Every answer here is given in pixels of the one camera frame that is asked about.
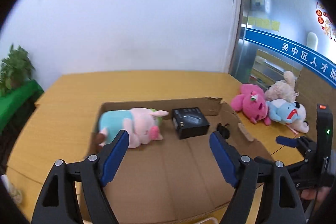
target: blue stripe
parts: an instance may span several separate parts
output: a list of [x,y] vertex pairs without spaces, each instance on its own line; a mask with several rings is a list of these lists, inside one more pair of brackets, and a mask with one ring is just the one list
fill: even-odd
[[[275,34],[267,33],[264,31],[247,29],[245,40],[272,51],[278,52],[300,64],[307,67],[309,70],[326,80],[331,86],[336,88],[336,81],[331,78],[333,74],[332,70],[336,70],[336,65],[322,54],[315,52],[314,50],[297,43],[295,41],[286,39],[284,37],[277,36]],[[282,49],[283,44],[288,44],[288,51]],[[297,47],[296,55],[291,51],[291,48]],[[306,59],[301,57],[302,52],[307,53]],[[327,64],[325,72],[323,72],[322,64]]]
[[246,36],[247,36],[247,37],[250,38],[253,32],[254,32],[254,33],[260,33],[260,34],[264,34],[264,35],[266,35],[267,37],[265,37],[265,39],[269,39],[270,37],[273,37],[273,38],[277,38],[277,39],[282,40],[282,41],[285,41],[285,42],[292,43],[292,44],[294,44],[295,46],[298,46],[298,47],[304,49],[305,51],[308,51],[308,52],[310,52],[310,53],[312,53],[312,54],[314,54],[314,55],[320,57],[320,58],[323,59],[324,61],[329,62],[329,63],[333,64],[334,66],[336,66],[331,60],[329,60],[328,58],[326,58],[326,57],[323,56],[322,54],[320,54],[320,53],[318,53],[318,52],[312,50],[311,48],[308,48],[308,47],[306,47],[305,45],[302,45],[302,44],[300,44],[300,43],[298,43],[298,42],[295,42],[295,41],[293,41],[293,40],[290,40],[290,39],[287,39],[287,38],[284,38],[284,37],[280,37],[280,36],[278,36],[278,35],[276,35],[276,34],[272,34],[272,33],[264,32],[264,31],[259,31],[259,30],[253,30],[253,29],[246,28]]

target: cardboard sheet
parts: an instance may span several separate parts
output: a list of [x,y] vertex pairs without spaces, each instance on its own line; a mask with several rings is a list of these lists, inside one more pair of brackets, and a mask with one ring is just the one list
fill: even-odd
[[[161,125],[164,137],[139,148],[128,149],[105,194],[120,224],[187,221],[230,202],[234,189],[227,184],[209,147],[209,135],[217,123],[229,123],[228,142],[242,155],[272,160],[256,139],[241,132],[239,117],[221,98],[194,98],[164,101],[105,103],[98,112],[147,107],[167,110]],[[179,140],[171,121],[173,108],[199,107],[210,128],[207,135]],[[97,134],[95,124],[92,139]],[[89,154],[95,153],[94,145]],[[89,220],[81,203],[83,218]]]

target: blue banner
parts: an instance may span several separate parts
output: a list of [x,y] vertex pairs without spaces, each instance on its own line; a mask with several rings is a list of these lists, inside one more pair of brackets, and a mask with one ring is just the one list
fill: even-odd
[[249,28],[246,29],[245,40],[295,60],[336,88],[336,65],[318,52],[275,34]]

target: pig plush snout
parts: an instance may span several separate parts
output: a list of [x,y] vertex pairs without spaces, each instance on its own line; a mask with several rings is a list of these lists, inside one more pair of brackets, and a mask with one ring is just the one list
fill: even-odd
[[151,127],[151,129],[149,130],[149,136],[151,140],[157,140],[157,138],[159,137],[159,133],[160,129],[158,126]]

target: teal plush toy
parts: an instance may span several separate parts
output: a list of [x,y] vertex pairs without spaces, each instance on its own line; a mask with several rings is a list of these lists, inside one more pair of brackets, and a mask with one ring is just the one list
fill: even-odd
[[268,106],[269,118],[281,124],[291,124],[295,120],[300,119],[297,109],[298,103],[288,103],[284,99],[276,99],[266,102]]

